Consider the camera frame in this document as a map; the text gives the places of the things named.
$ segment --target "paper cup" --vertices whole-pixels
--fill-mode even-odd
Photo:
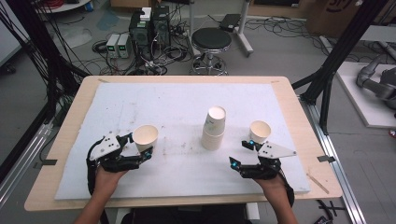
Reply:
[[[271,127],[262,120],[255,120],[250,124],[249,138],[262,144],[271,134]]]
[[[224,133],[220,135],[211,135],[203,130],[201,144],[208,150],[216,150],[220,148]]]
[[[137,150],[142,152],[149,147],[155,147],[158,139],[158,130],[152,125],[143,125],[134,130],[132,138]]]
[[[207,112],[204,130],[209,135],[220,135],[225,129],[225,109],[221,106],[212,106]]]

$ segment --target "cardboard box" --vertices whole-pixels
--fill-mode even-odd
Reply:
[[[305,23],[313,35],[340,37],[360,8],[358,0],[318,0]]]
[[[155,7],[156,0],[110,0],[112,7]]]

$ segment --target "black stool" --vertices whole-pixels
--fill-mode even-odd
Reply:
[[[211,75],[214,70],[217,76],[228,75],[225,62],[213,55],[222,53],[230,47],[231,38],[226,32],[218,28],[203,28],[192,34],[191,43],[201,51],[202,56],[194,59],[190,73],[202,74],[200,71],[203,70]]]

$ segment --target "hand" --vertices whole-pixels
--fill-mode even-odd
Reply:
[[[109,199],[116,190],[119,180],[127,172],[128,171],[110,173],[105,171],[102,166],[99,166],[96,172],[95,190],[93,195],[99,195],[100,197]]]
[[[270,180],[254,179],[254,181],[262,187],[265,197],[274,208],[279,224],[297,223],[297,218],[289,204],[285,183],[279,175]]]
[[[128,171],[110,173],[99,166],[96,172],[95,190],[90,201],[85,205],[75,224],[96,224],[111,195],[117,188],[119,180]]]

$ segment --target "power supply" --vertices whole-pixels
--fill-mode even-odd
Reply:
[[[112,35],[106,44],[108,56],[110,58],[119,58],[119,48],[117,48],[117,43],[119,42],[120,35]]]
[[[154,23],[154,32],[157,36],[157,45],[162,47],[170,46],[169,6],[155,7],[152,21]]]
[[[128,34],[122,34],[117,44],[121,58],[129,58],[132,51],[132,41]]]
[[[151,58],[151,43],[153,40],[152,21],[141,21],[140,12],[134,12],[129,25],[129,33],[133,41],[134,54],[144,55],[146,59]]]
[[[221,21],[219,28],[223,31],[233,32],[233,28],[238,25],[240,14],[227,14]]]

